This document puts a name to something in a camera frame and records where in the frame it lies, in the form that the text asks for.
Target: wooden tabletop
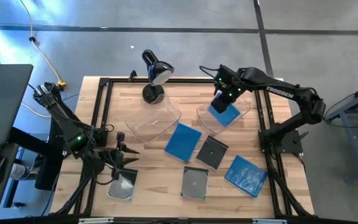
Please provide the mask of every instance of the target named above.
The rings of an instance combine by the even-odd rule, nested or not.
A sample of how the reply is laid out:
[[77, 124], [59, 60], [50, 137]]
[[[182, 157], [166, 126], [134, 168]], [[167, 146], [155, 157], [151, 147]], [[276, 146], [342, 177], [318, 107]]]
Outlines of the wooden tabletop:
[[[96, 92], [100, 77], [84, 77], [75, 114], [84, 123], [90, 124], [93, 114]], [[236, 155], [240, 155], [256, 166], [266, 169], [265, 157], [260, 152], [257, 131], [259, 120], [255, 104], [255, 95], [246, 92], [242, 95], [250, 103], [250, 111], [215, 138], [229, 146], [227, 154], [218, 171], [209, 170], [207, 198], [205, 201], [182, 198], [180, 196], [183, 167], [205, 165], [195, 161], [195, 157], [205, 141], [207, 134], [197, 119], [197, 107], [210, 103], [214, 86], [205, 83], [166, 83], [165, 94], [170, 97], [181, 111], [180, 122], [203, 133], [189, 164], [180, 162], [164, 152], [165, 145], [174, 129], [169, 129], [146, 144], [139, 143], [125, 124], [125, 118], [142, 108], [142, 89], [144, 83], [115, 83], [109, 107], [108, 124], [113, 124], [114, 132], [109, 133], [108, 147], [116, 144], [116, 131], [126, 134], [125, 143], [131, 149], [140, 152], [139, 160], [127, 166], [139, 171], [134, 198], [131, 201], [109, 198], [109, 185], [97, 185], [92, 209], [93, 217], [198, 217], [198, 218], [269, 218], [273, 217], [272, 198], [269, 182], [265, 181], [257, 198], [253, 198], [224, 179], [229, 166]], [[104, 108], [104, 96], [99, 112], [98, 124]], [[291, 116], [288, 100], [271, 94], [273, 113], [276, 122], [282, 122]], [[287, 185], [294, 196], [313, 213], [310, 193], [303, 166], [297, 157], [283, 155]], [[78, 185], [82, 161], [72, 157], [64, 160], [51, 212], [63, 206]], [[105, 167], [98, 180], [110, 179], [111, 170]], [[85, 190], [82, 207], [85, 207], [88, 189]], [[278, 190], [280, 208], [284, 211], [282, 193]]]

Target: lamp base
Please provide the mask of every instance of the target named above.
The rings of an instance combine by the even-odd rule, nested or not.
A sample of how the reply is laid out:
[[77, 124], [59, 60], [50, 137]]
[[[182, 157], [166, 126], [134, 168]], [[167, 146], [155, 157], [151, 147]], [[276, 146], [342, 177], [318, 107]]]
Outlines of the lamp base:
[[160, 103], [164, 97], [158, 97], [160, 95], [163, 95], [165, 92], [164, 92], [164, 89], [162, 88], [161, 85], [157, 85], [157, 86], [152, 86], [150, 84], [146, 85], [144, 88], [143, 88], [143, 100], [146, 101], [147, 103]]

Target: yellow cable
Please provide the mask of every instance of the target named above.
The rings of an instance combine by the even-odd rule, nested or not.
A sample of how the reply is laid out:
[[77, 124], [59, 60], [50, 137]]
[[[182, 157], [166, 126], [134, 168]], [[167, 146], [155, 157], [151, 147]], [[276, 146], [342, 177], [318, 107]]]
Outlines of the yellow cable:
[[[27, 7], [25, 6], [25, 4], [23, 3], [22, 0], [20, 0], [20, 2], [22, 3], [22, 5], [24, 6], [24, 9], [25, 11], [27, 12], [27, 15], [29, 16], [29, 20], [30, 20], [30, 34], [31, 34], [31, 37], [34, 37], [33, 35], [33, 31], [32, 31], [32, 19], [31, 19], [31, 16], [30, 16], [30, 12], [29, 10], [27, 9]], [[50, 63], [48, 57], [36, 46], [36, 44], [34, 43], [34, 41], [31, 41], [32, 45], [38, 50], [38, 52], [40, 52], [40, 54], [44, 57], [44, 59], [48, 62], [50, 68], [55, 72], [55, 75], [57, 77], [57, 83], [58, 85], [61, 85], [62, 87], [66, 87], [66, 83], [63, 82], [61, 79], [60, 79], [60, 76], [59, 74], [57, 73], [55, 67], [53, 67], [52, 63]]]
[[38, 112], [36, 112], [34, 109], [32, 109], [30, 106], [25, 105], [24, 103], [21, 103], [22, 106], [25, 106], [27, 109], [31, 110], [31, 112], [35, 113], [36, 115], [43, 117], [43, 118], [51, 118], [51, 116], [43, 115]]

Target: desk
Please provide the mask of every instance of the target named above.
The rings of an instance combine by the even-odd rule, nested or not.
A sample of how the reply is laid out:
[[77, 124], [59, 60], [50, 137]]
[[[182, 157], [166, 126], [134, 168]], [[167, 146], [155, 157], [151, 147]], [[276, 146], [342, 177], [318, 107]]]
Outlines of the desk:
[[[84, 77], [75, 114], [84, 123], [91, 123], [99, 77]], [[167, 130], [152, 141], [141, 144], [125, 124], [125, 118], [140, 110], [144, 83], [115, 83], [112, 88], [109, 105], [108, 124], [115, 130], [109, 133], [108, 147], [115, 147], [116, 131], [126, 134], [125, 143], [131, 149], [140, 152], [135, 156], [139, 160], [127, 166], [139, 170], [137, 186], [132, 201], [109, 198], [109, 185], [96, 186], [91, 216], [109, 217], [198, 217], [198, 218], [268, 218], [273, 217], [272, 199], [269, 182], [266, 181], [257, 198], [252, 198], [242, 190], [224, 179], [229, 166], [236, 155], [240, 155], [253, 164], [266, 169], [265, 157], [260, 152], [257, 131], [259, 119], [253, 93], [244, 93], [244, 98], [251, 104], [250, 111], [227, 130], [215, 136], [229, 146], [227, 154], [218, 171], [211, 170], [208, 179], [206, 201], [180, 197], [184, 163], [167, 156], [164, 148], [173, 130]], [[209, 103], [213, 97], [214, 87], [205, 83], [166, 83], [165, 94], [181, 111], [180, 122], [203, 132], [191, 161], [186, 166], [206, 169], [195, 161], [199, 149], [206, 139], [205, 130], [197, 120], [197, 107]], [[105, 92], [102, 96], [98, 124], [101, 119]], [[288, 101], [280, 96], [271, 95], [273, 113], [277, 122], [288, 119], [290, 108]], [[305, 209], [313, 213], [310, 193], [301, 162], [295, 156], [283, 155], [287, 185]], [[81, 160], [72, 157], [64, 160], [57, 183], [51, 212], [63, 206], [78, 185], [81, 174]], [[107, 181], [110, 170], [106, 167], [98, 180]], [[280, 208], [284, 210], [281, 191], [278, 190]]]

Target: black desk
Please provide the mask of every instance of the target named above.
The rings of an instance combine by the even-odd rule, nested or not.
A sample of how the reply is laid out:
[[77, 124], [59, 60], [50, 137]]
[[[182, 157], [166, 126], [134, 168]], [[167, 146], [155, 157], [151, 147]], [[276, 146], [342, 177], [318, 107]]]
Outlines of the black desk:
[[4, 180], [0, 184], [0, 203], [19, 146], [45, 156], [35, 182], [37, 189], [51, 190], [62, 165], [61, 147], [12, 127], [32, 69], [32, 65], [0, 65], [0, 150], [2, 149], [1, 154], [7, 159]]

